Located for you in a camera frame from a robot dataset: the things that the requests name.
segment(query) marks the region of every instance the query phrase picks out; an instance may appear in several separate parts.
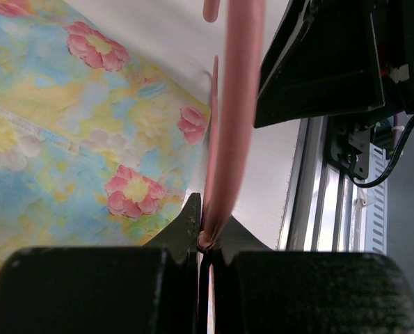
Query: floral fabric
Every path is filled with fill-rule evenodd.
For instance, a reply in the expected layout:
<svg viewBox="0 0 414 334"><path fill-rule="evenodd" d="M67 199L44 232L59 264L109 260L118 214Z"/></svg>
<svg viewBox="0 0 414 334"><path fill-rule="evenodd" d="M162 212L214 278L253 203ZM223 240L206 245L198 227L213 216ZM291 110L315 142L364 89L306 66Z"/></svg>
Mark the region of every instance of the floral fabric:
<svg viewBox="0 0 414 334"><path fill-rule="evenodd" d="M208 122L66 3L0 0L0 265L26 246L144 244L180 210Z"/></svg>

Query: pink rubber tube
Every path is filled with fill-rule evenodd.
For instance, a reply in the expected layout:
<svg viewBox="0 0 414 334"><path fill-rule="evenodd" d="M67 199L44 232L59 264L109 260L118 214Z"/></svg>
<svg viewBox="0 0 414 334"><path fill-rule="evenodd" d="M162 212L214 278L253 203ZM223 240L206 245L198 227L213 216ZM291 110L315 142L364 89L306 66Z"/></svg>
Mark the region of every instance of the pink rubber tube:
<svg viewBox="0 0 414 334"><path fill-rule="evenodd" d="M219 4L221 0L204 0L204 19L207 22L214 22L218 18Z"/></svg>
<svg viewBox="0 0 414 334"><path fill-rule="evenodd" d="M198 245L213 247L232 213L244 177L259 86L265 0L230 0L225 80L212 198Z"/></svg>
<svg viewBox="0 0 414 334"><path fill-rule="evenodd" d="M208 167L207 177L205 179L202 221L204 219L203 215L207 212L209 201L212 199L213 177L218 154L218 66L219 59L218 56L215 56L212 77L212 122L209 131Z"/></svg>

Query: black metal bracket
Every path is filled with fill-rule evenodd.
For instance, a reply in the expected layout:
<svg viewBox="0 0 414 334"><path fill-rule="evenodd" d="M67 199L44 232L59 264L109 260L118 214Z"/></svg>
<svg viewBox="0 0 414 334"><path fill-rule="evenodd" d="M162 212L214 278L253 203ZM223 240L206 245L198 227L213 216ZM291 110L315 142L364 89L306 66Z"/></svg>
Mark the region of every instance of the black metal bracket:
<svg viewBox="0 0 414 334"><path fill-rule="evenodd" d="M197 253L202 202L199 193L192 193L179 215L145 247L166 248L177 263L186 259L187 253Z"/></svg>
<svg viewBox="0 0 414 334"><path fill-rule="evenodd" d="M360 129L344 116L328 119L325 155L328 163L349 171L352 152L356 152L354 176L366 180L369 176L370 129Z"/></svg>

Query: black cable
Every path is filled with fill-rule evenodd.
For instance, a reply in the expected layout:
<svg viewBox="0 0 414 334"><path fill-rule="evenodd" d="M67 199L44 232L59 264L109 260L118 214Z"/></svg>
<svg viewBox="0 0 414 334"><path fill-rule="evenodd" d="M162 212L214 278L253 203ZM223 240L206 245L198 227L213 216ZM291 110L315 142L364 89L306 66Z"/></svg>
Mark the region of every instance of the black cable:
<svg viewBox="0 0 414 334"><path fill-rule="evenodd" d="M352 148L351 152L351 162L349 165L349 179L359 188L372 188L373 186L378 186L380 183L382 183L384 180L388 178L388 176L391 174L392 170L394 169L395 165L397 165L397 162L399 161L401 151L403 150L409 135L411 134L412 130L414 128L414 116L411 117L411 119L406 124L403 133L400 136L400 139L397 143L397 146L394 149L394 152L392 153L392 156L389 160L388 165L386 166L385 170L381 173L381 175L374 181L369 183L357 183L355 182L354 177L354 170L355 165L357 163L356 159L356 153L355 149Z"/></svg>

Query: white surface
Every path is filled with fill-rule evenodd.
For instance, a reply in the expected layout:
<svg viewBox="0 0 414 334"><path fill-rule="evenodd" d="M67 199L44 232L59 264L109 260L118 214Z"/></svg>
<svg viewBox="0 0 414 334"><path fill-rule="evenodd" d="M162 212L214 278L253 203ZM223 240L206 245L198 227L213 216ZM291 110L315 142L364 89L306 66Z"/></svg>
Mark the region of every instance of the white surface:
<svg viewBox="0 0 414 334"><path fill-rule="evenodd" d="M218 19L202 17L203 0L66 0L103 33L138 52L207 103L209 73L219 56L219 92L223 82L225 19L222 0ZM264 54L271 44L288 0L267 0Z"/></svg>
<svg viewBox="0 0 414 334"><path fill-rule="evenodd" d="M203 0L67 0L109 37L139 53L203 102L209 101L213 58L219 55L219 99L223 82L225 18L202 17ZM288 0L267 0L264 53ZM254 131L246 176L233 212L258 239L276 248L284 214L299 121ZM203 193L207 141L187 194Z"/></svg>

